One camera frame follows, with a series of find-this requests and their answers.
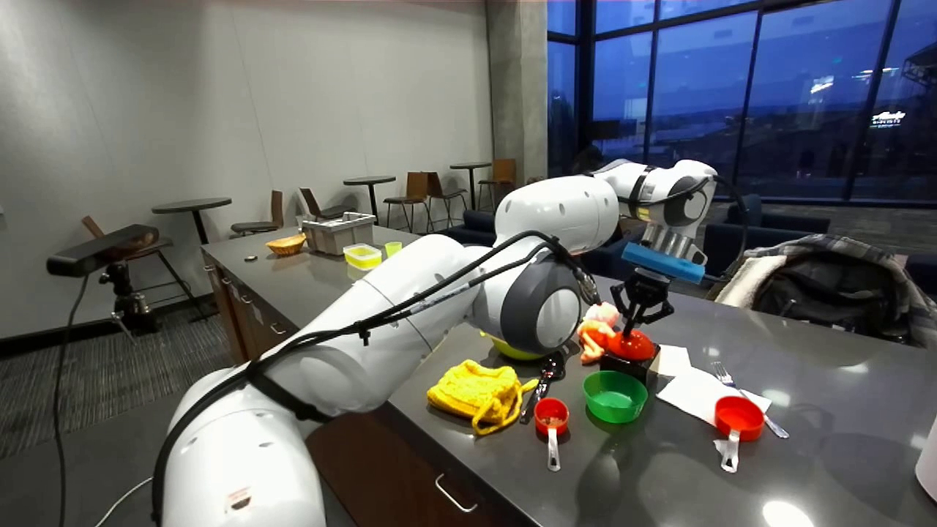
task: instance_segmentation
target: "bag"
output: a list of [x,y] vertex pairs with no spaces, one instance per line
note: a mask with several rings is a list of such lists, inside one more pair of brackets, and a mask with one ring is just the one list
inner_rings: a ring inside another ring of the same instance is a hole
[[791,258],[765,278],[752,307],[853,334],[907,339],[892,274],[840,252]]
[[512,366],[485,370],[474,361],[452,366],[430,391],[430,408],[472,419],[478,436],[509,427],[521,416],[525,394],[535,379],[521,385]]

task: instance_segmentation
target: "table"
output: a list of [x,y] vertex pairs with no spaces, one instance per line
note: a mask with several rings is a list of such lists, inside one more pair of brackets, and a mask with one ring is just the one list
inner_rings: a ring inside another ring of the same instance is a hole
[[223,206],[231,206],[231,199],[226,199],[226,197],[204,197],[204,199],[165,202],[165,206],[156,206],[152,215],[194,215],[199,240],[203,240],[203,246],[204,246],[204,244],[207,244],[207,236],[204,236],[203,211],[204,211],[204,208],[223,208]]
[[465,171],[468,173],[468,206],[474,208],[474,171],[491,168],[491,162],[478,162],[478,165],[452,165],[452,171]]
[[[298,255],[242,265],[260,240],[216,244],[204,252],[267,307],[301,329],[349,285],[343,262]],[[765,433],[740,448],[740,471],[723,476],[711,448],[711,427],[649,402],[627,427],[600,427],[584,408],[584,379],[595,370],[569,364],[566,380],[550,388],[572,408],[572,439],[562,471],[544,470],[544,445],[529,424],[472,439],[464,419],[430,413],[424,394],[465,357],[497,364],[472,325],[455,329],[443,345],[382,408],[392,432],[437,467],[465,471],[478,496],[509,508],[505,524],[771,524],[777,514],[805,515],[812,524],[937,524],[937,503],[917,486],[917,443],[937,416],[937,354],[885,339],[787,323],[705,300],[671,297],[676,313],[647,325],[667,345],[686,345],[696,370],[734,376],[745,391],[771,395],[774,419],[791,432],[781,443]],[[352,489],[414,496],[405,471],[384,471],[382,445],[354,448],[352,462],[367,477]]]
[[377,199],[376,199],[376,186],[390,186],[390,181],[395,181],[395,177],[364,177],[364,178],[345,178],[343,186],[345,186],[345,187],[368,187],[371,215],[376,215],[376,224],[382,224],[382,218],[377,218]]

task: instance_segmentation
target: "floor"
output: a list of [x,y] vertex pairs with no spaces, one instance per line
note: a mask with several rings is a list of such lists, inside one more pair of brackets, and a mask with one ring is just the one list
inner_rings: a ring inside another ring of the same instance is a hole
[[[124,493],[152,476],[156,454],[179,400],[181,394],[61,433],[67,527],[96,524]],[[352,524],[330,496],[326,496],[326,509],[329,524]],[[58,524],[58,457],[54,439],[0,461],[0,524]],[[108,527],[152,527],[150,486],[125,498],[108,520]]]

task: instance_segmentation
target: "chair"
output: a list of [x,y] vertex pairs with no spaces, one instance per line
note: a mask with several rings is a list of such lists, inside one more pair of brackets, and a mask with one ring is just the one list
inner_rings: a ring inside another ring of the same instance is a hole
[[512,187],[519,187],[519,165],[512,159],[494,159],[491,177],[478,186],[490,187],[491,202],[497,206]]
[[[86,225],[86,231],[90,231],[90,238],[102,238],[102,236],[105,236],[90,215],[81,218],[81,225]],[[172,275],[172,282],[179,285],[179,290],[185,293],[185,300],[199,312],[199,316],[204,316],[199,300],[194,297],[194,290],[181,282],[181,275],[177,274],[177,268],[172,268],[172,265],[168,262],[168,255],[160,252],[165,246],[171,246],[171,240],[165,240],[165,238],[140,240],[136,249],[128,249],[128,252],[119,258],[119,265],[133,265],[133,262],[144,262],[144,258],[152,258],[152,255],[156,255],[156,258],[168,268],[168,274]],[[133,297],[133,293],[138,293],[138,290],[128,288],[128,278],[125,278],[125,285],[118,285],[114,275],[108,275],[108,278],[114,282],[114,293],[118,293],[118,297]],[[125,323],[119,320],[118,312],[114,312],[111,316],[118,320],[118,325],[119,325],[125,334],[136,334],[136,331],[125,329]]]
[[330,208],[319,208],[319,199],[316,199],[316,195],[313,195],[310,187],[298,187],[298,197],[301,197],[301,202],[305,202],[305,211],[308,211],[310,218],[316,218],[316,221],[336,221],[336,218],[343,218],[345,211],[352,211],[345,202],[330,206]]
[[433,173],[406,173],[406,197],[390,197],[384,199],[387,206],[387,225],[390,225],[390,208],[401,208],[405,211],[405,221],[414,228],[414,206],[424,206],[428,211],[428,228],[433,231],[433,215],[430,215],[430,177]]
[[447,224],[452,224],[452,202],[455,202],[455,199],[461,199],[461,202],[464,202],[464,211],[468,211],[465,187],[452,187],[452,190],[444,190],[440,173],[430,173],[430,197],[433,197],[433,199],[443,199],[443,206],[444,206],[444,221],[447,221]]
[[235,238],[257,236],[257,231],[275,231],[283,225],[283,195],[269,190],[269,221],[256,224],[231,224]]

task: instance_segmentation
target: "black cable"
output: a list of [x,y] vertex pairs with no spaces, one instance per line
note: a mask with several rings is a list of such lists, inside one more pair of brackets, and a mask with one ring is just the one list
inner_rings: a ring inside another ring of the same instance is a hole
[[57,357],[57,388],[54,388],[54,433],[57,433],[57,457],[58,457],[58,527],[65,527],[65,503],[67,503],[67,467],[65,467],[65,445],[61,445],[61,404],[58,404],[58,395],[61,395],[61,366],[65,366],[65,353],[67,353],[67,338],[70,338],[70,329],[77,323],[77,312],[86,300],[86,290],[89,290],[89,275],[81,278],[81,290],[67,313],[67,323],[65,323],[65,334],[61,334],[61,345],[58,345],[58,357]]
[[187,427],[190,421],[197,421],[213,402],[219,402],[223,395],[229,395],[229,394],[235,394],[235,391],[242,391],[253,376],[264,376],[272,364],[278,364],[278,361],[283,361],[283,357],[289,357],[289,354],[295,354],[295,353],[301,353],[301,348],[308,348],[308,345],[319,345],[319,342],[333,339],[333,338],[343,338],[343,334],[361,334],[361,338],[367,338],[367,334],[368,334],[371,329],[377,329],[377,325],[405,320],[409,304],[420,304],[420,303],[430,300],[433,293],[452,288],[455,282],[461,282],[464,275],[468,275],[472,271],[478,271],[481,265],[485,265],[490,258],[500,255],[505,249],[515,246],[515,244],[525,240],[525,238],[540,238],[540,240],[543,240],[540,249],[543,249],[543,246],[550,246],[553,252],[566,255],[566,249],[562,249],[553,238],[544,238],[543,231],[521,231],[521,236],[505,240],[500,246],[494,246],[491,252],[468,262],[464,271],[456,271],[455,275],[443,278],[440,285],[433,285],[433,288],[409,297],[406,303],[392,304],[392,307],[387,307],[387,312],[382,312],[382,313],[376,313],[376,316],[367,316],[367,320],[361,320],[361,323],[352,323],[352,325],[345,325],[345,329],[313,331],[313,334],[295,338],[295,339],[289,339],[283,348],[278,348],[275,354],[264,354],[264,357],[253,361],[253,364],[242,366],[240,373],[231,373],[231,379],[226,379],[223,385],[216,385],[213,391],[207,391],[194,408],[187,408],[187,410],[177,419],[177,424],[168,432],[168,439],[160,443],[160,452],[158,452],[158,457],[156,457],[156,471],[152,471],[152,521],[160,524],[165,477],[168,477],[168,462],[171,462],[172,445],[179,443],[179,436],[185,433],[185,427]]

